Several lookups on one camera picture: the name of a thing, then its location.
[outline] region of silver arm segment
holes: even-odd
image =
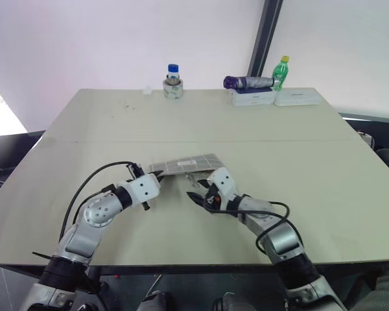
[[[240,196],[233,178],[224,167],[214,171],[207,182],[217,188],[222,202],[220,210],[233,211],[235,214],[236,211],[275,212],[270,202]],[[238,214],[238,219],[257,236],[280,221],[278,217],[263,214]],[[275,227],[260,243],[286,287],[289,302],[301,307],[311,305],[311,310],[318,311],[347,310],[326,279],[318,274],[294,228],[288,223]]]
[[[100,240],[113,218],[127,207],[147,202],[159,195],[154,174],[130,182],[119,182],[81,206],[77,222],[59,242],[38,283],[30,289],[20,311],[70,310],[75,288],[89,266]]]

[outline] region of white wall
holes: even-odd
[[[245,75],[264,0],[0,0],[0,93],[28,131],[83,87],[185,88]]]
[[[290,55],[285,86],[338,110],[389,118],[389,0],[284,0],[263,75]]]

